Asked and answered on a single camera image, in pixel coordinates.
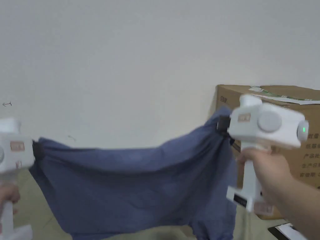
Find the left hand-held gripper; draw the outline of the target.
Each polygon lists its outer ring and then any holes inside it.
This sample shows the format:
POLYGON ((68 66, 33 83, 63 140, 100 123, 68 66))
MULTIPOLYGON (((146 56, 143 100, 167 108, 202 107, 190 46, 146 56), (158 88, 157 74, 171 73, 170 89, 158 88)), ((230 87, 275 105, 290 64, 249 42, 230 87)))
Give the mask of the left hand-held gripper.
MULTIPOLYGON (((33 140, 20 133, 19 120, 0 121, 0 184, 16 184, 17 174, 29 169, 35 161, 33 140)), ((15 228, 13 203, 6 201, 1 209, 1 240, 32 240, 31 225, 15 228)))

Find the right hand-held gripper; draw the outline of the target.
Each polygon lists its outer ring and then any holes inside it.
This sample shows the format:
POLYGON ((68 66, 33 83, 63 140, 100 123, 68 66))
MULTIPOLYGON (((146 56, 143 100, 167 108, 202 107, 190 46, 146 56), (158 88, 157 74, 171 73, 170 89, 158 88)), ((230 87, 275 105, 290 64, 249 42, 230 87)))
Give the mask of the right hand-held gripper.
MULTIPOLYGON (((297 111, 244 94, 240 96, 240 106, 229 116, 220 116, 217 131, 229 137, 230 145, 238 152, 246 148, 269 151, 272 146, 292 149, 299 148, 308 138, 309 123, 297 111)), ((273 214, 273 206, 263 199, 254 166, 246 161, 242 188, 229 186, 227 199, 243 206, 257 215, 273 214)))

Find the person's left hand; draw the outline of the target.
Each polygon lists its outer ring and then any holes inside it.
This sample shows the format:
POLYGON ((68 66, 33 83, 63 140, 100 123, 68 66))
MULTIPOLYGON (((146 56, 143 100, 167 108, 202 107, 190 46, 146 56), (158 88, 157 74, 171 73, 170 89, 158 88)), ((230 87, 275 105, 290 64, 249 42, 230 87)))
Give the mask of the person's left hand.
POLYGON ((0 186, 0 216, 2 216, 5 203, 17 203, 20 199, 19 188, 13 183, 0 186))

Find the person's right hand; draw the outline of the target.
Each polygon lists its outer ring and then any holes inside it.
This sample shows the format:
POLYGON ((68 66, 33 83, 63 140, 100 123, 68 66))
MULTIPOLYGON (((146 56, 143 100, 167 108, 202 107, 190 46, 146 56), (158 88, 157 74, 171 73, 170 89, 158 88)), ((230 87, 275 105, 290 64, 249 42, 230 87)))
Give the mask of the person's right hand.
POLYGON ((247 162, 253 164, 263 198, 275 206, 280 192, 286 186, 285 182, 293 179, 286 158, 281 154, 272 154, 271 151, 246 148, 237 157, 237 161, 242 166, 247 162))

